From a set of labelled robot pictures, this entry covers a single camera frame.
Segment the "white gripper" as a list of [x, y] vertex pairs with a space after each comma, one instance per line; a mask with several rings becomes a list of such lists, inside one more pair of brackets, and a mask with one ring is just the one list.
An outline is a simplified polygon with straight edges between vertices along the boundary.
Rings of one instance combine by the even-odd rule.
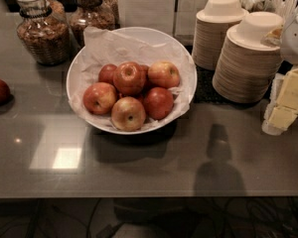
[[298, 117], [298, 6], [282, 26], [267, 33], [261, 42], [279, 48], [281, 57], [294, 65], [285, 75], [275, 75], [261, 126], [266, 134], [279, 136]]

